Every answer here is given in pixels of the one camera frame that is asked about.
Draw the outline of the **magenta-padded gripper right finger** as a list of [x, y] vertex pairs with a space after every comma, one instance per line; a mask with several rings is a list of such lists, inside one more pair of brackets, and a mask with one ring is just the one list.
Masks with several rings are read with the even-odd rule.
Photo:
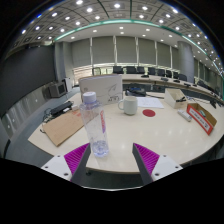
[[139, 168], [143, 185], [148, 185], [182, 169], [168, 155], [159, 155], [137, 143], [133, 144], [132, 153]]

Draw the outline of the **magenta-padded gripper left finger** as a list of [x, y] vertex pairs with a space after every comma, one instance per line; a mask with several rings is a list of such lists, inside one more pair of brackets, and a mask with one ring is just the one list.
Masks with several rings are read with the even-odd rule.
[[42, 169], [72, 183], [81, 185], [86, 173], [86, 163], [90, 153], [90, 144], [87, 143], [65, 155], [54, 156], [42, 166]]

